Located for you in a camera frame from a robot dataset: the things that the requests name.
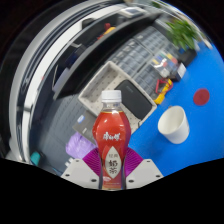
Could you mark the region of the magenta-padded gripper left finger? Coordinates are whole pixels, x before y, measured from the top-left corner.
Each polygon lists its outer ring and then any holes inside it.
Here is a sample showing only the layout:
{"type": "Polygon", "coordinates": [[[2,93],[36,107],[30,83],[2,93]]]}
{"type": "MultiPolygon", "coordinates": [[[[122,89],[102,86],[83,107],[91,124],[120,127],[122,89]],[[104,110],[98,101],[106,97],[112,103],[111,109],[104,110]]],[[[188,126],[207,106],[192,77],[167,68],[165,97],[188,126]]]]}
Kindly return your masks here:
{"type": "Polygon", "coordinates": [[[83,159],[74,159],[62,178],[84,188],[100,189],[102,165],[98,149],[93,149],[83,159]]]}

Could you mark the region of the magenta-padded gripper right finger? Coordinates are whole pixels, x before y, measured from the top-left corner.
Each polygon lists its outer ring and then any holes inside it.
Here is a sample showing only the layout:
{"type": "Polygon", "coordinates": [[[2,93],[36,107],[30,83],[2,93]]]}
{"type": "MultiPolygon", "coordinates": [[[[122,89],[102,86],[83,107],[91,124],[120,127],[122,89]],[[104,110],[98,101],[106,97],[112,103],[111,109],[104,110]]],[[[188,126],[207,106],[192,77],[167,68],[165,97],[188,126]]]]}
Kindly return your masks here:
{"type": "Polygon", "coordinates": [[[131,148],[124,161],[124,176],[127,189],[140,188],[163,177],[151,159],[143,159],[131,148]]]}

